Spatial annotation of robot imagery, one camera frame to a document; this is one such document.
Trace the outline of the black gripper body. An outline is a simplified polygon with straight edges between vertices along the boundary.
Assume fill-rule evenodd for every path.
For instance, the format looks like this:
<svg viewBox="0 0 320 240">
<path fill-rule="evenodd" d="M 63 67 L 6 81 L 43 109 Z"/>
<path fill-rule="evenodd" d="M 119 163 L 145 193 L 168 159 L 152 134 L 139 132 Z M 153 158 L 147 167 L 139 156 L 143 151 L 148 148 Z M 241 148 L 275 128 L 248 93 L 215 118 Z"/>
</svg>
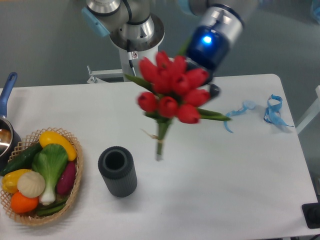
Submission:
<svg viewBox="0 0 320 240">
<path fill-rule="evenodd" d="M 215 72 L 230 49 L 228 39 L 214 27 L 201 25 L 191 37 L 185 55 L 193 62 Z"/>
</svg>

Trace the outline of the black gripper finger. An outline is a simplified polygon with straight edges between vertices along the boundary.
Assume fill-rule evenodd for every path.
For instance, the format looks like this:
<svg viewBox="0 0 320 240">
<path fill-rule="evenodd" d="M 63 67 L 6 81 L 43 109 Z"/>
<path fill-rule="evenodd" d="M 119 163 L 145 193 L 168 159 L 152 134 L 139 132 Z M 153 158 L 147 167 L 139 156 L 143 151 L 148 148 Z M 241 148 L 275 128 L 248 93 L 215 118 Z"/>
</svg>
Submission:
<svg viewBox="0 0 320 240">
<path fill-rule="evenodd" d="M 208 92 L 210 95 L 210 99 L 215 99 L 219 96 L 221 88 L 218 87 L 216 84 L 210 83 L 208 84 Z"/>
</svg>

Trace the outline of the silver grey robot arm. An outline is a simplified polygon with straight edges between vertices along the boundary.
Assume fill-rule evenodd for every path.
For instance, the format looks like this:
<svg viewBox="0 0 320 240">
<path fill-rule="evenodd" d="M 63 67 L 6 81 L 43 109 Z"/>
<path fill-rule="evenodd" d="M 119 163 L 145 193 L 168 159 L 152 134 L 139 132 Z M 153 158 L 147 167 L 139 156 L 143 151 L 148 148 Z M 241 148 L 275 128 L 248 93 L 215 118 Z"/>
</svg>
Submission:
<svg viewBox="0 0 320 240">
<path fill-rule="evenodd" d="M 202 68 L 210 84 L 217 67 L 242 33 L 257 0 L 179 0 L 181 10 L 200 16 L 200 22 L 183 44 L 189 70 Z M 138 62 L 144 57 L 156 62 L 164 39 L 162 20 L 151 13 L 149 0 L 88 0 L 81 10 L 87 25 L 101 37 L 109 36 L 118 48 L 124 81 L 141 77 Z"/>
</svg>

